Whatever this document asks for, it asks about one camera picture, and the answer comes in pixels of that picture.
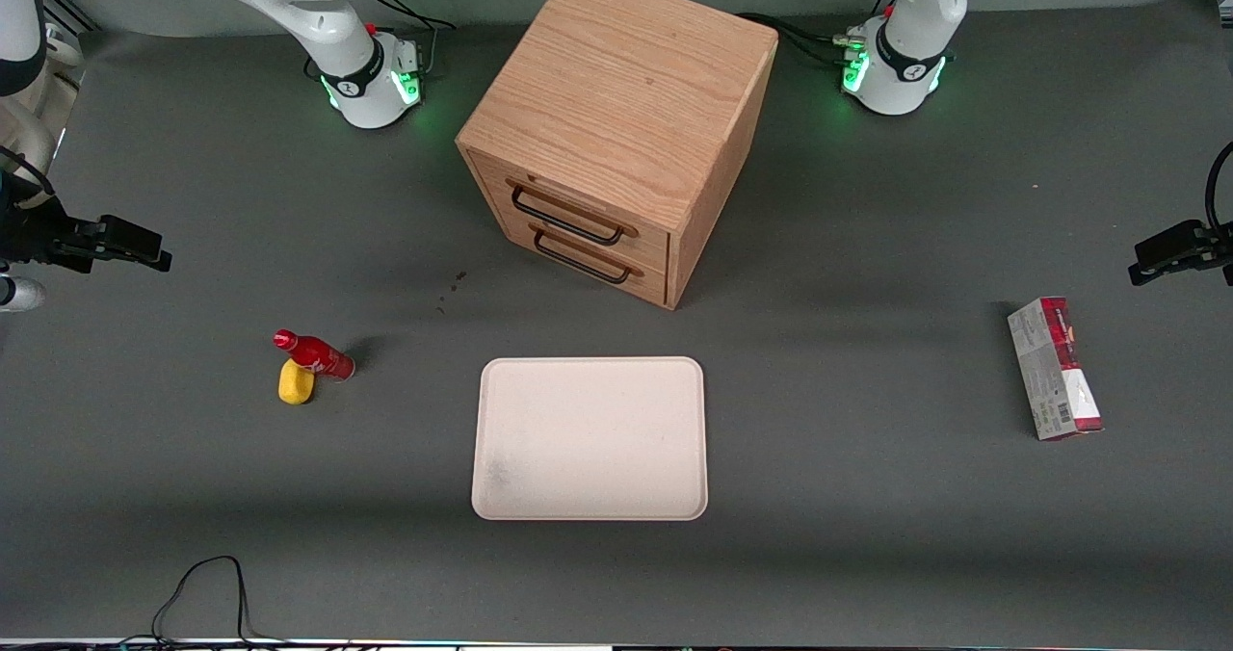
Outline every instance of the yellow sponge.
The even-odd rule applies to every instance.
[[[287,360],[282,365],[282,374],[279,375],[279,398],[298,406],[301,402],[312,398],[312,386],[317,375],[312,374],[293,360]]]

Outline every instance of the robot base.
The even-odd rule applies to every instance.
[[[360,97],[346,97],[322,79],[329,102],[343,118],[361,129],[379,129],[395,123],[416,104],[423,89],[419,76],[419,53],[414,42],[402,42],[392,33],[376,33],[383,51],[383,70],[369,84]]]
[[[885,22],[887,18],[878,15],[862,25],[854,25],[854,27],[848,28],[847,33],[866,37],[867,42],[874,42],[878,28]],[[946,67],[946,58],[932,72],[924,70],[922,64],[919,80],[903,81],[899,80],[899,73],[895,73],[895,69],[882,58],[875,46],[869,46],[859,53],[850,53],[850,55],[854,55],[854,58],[850,59],[848,68],[843,70],[843,92],[858,99],[870,111],[890,117],[916,111],[916,107],[920,107],[921,102],[925,102],[925,99],[933,90],[937,90],[942,68]]]

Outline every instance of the wooden drawer cabinet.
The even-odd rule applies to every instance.
[[[510,242],[676,308],[777,36],[684,0],[549,0],[459,133]]]

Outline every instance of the drawer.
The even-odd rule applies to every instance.
[[[471,152],[471,159],[507,229],[529,221],[543,231],[568,234],[573,242],[596,253],[608,253],[623,264],[667,269],[668,234],[665,231],[607,216],[603,208],[583,206],[581,200],[571,197],[572,191],[481,152]]]
[[[545,228],[534,221],[507,222],[507,237],[519,247],[540,253],[559,264],[577,270],[616,290],[630,292],[634,297],[665,306],[667,277],[661,270],[653,270],[630,261],[621,261],[612,253],[603,253],[592,244],[581,242],[568,233]]]

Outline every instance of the red bottle cap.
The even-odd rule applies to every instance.
[[[296,334],[287,329],[279,329],[279,332],[274,334],[274,344],[282,350],[290,350],[296,346]]]

